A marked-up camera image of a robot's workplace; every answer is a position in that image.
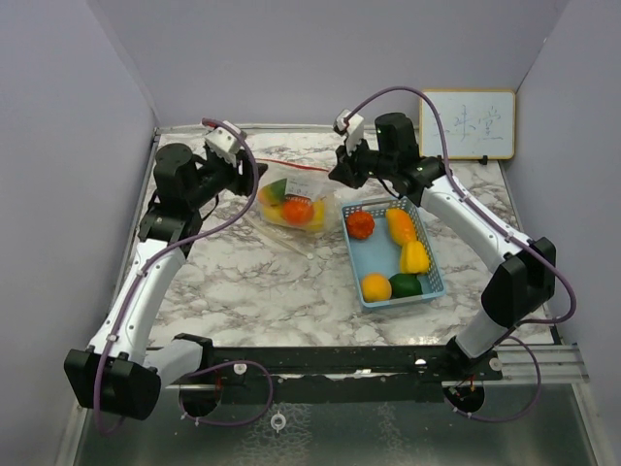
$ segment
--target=handwriting on whiteboard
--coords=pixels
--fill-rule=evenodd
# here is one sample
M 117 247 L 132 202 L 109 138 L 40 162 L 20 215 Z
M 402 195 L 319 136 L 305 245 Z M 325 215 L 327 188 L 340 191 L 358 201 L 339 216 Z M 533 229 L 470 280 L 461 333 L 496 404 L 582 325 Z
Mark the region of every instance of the handwriting on whiteboard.
M 494 131 L 494 123 L 502 119 L 493 105 L 484 112 L 470 112 L 467 105 L 462 104 L 459 115 L 444 123 L 444 135 L 463 141 L 502 140 L 504 137 Z

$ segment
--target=plastic basket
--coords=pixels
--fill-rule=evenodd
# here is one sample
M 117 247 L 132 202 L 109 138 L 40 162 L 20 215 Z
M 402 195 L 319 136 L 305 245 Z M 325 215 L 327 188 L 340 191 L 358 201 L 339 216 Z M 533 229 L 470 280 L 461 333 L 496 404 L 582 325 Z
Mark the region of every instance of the plastic basket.
M 401 247 L 395 244 L 390 237 L 388 223 L 385 218 L 386 209 L 392 208 L 403 209 L 409 214 L 409 217 L 412 219 L 414 226 L 416 227 L 418 241 L 425 246 L 425 250 L 429 254 L 431 267 L 428 274 L 418 276 L 423 294 L 408 298 L 389 299 L 387 301 L 367 303 L 362 297 L 362 289 L 360 288 L 360 281 L 364 277 L 372 273 L 380 273 L 384 277 L 390 278 L 399 273 Z M 373 235 L 363 241 L 349 238 L 349 235 L 347 235 L 347 228 L 345 226 L 347 217 L 354 212 L 359 211 L 368 212 L 376 221 L 376 228 Z M 442 278 L 440 268 L 438 267 L 438 261 L 434 255 L 434 250 L 430 245 L 427 230 L 425 229 L 424 223 L 420 219 L 416 206 L 414 206 L 409 199 L 404 198 L 396 200 L 387 198 L 354 202 L 345 204 L 342 212 L 343 232 L 347 243 L 347 250 L 349 251 L 349 259 L 351 260 L 351 268 L 353 269 L 356 289 L 358 290 L 358 297 L 360 298 L 363 308 L 369 311 L 396 308 L 410 304 L 427 303 L 433 299 L 445 295 L 446 286 L 444 285 L 444 280 Z

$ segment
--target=whiteboard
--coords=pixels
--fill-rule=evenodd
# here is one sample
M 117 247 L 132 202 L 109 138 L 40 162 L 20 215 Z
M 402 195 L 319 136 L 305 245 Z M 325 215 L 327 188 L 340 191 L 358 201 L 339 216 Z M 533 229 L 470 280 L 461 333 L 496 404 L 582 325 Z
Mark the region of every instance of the whiteboard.
M 450 158 L 512 158 L 515 93 L 512 90 L 434 89 L 424 91 L 438 108 Z M 442 154 L 434 114 L 420 100 L 420 153 Z

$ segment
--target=gray floor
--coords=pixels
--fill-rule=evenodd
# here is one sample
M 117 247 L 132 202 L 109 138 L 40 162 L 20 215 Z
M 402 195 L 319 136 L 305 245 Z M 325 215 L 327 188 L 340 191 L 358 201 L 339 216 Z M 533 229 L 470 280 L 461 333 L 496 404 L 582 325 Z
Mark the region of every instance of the gray floor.
M 523 407 L 532 386 L 488 388 L 481 410 L 508 415 Z M 257 407 L 225 407 L 214 416 L 237 419 Z M 269 418 L 280 410 L 279 434 Z M 569 385 L 547 385 L 538 406 L 512 423 L 461 418 L 445 404 L 368 403 L 279 405 L 249 427 L 195 427 L 180 420 L 177 392 L 165 390 L 152 416 L 130 420 L 116 436 L 99 437 L 86 423 L 78 465 L 366 466 L 595 465 Z

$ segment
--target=toy fruit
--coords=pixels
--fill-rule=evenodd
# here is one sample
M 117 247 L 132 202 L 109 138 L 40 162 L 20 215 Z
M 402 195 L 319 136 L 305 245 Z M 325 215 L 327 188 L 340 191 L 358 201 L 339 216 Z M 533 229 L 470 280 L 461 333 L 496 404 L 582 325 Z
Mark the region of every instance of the toy fruit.
M 284 223 L 281 206 L 261 206 L 261 214 L 271 223 Z
M 323 229 L 323 225 L 326 217 L 326 206 L 321 199 L 314 201 L 312 203 L 312 208 L 314 209 L 314 215 L 310 222 L 305 225 L 304 229 L 307 231 L 321 231 Z
M 373 234 L 376 221 L 368 212 L 359 211 L 351 214 L 345 221 L 347 234 L 356 240 L 366 240 Z
M 414 228 L 414 223 L 411 221 L 406 211 L 401 209 L 388 209 L 386 210 L 386 221 L 388 222 L 390 236 L 399 246 L 417 240 L 416 228 Z
M 362 297 L 367 303 L 390 299 L 392 287 L 382 274 L 369 274 L 360 281 Z
M 282 218 L 291 226 L 304 226 L 313 216 L 312 202 L 305 197 L 292 197 L 282 204 Z
M 392 298 L 407 298 L 423 294 L 423 288 L 418 278 L 412 274 L 397 274 L 390 278 Z
M 287 188 L 287 179 L 266 184 L 257 194 L 257 199 L 264 206 L 277 206 L 284 202 L 284 190 Z
M 429 256 L 420 241 L 410 241 L 402 247 L 399 261 L 402 274 L 426 274 L 430 266 Z

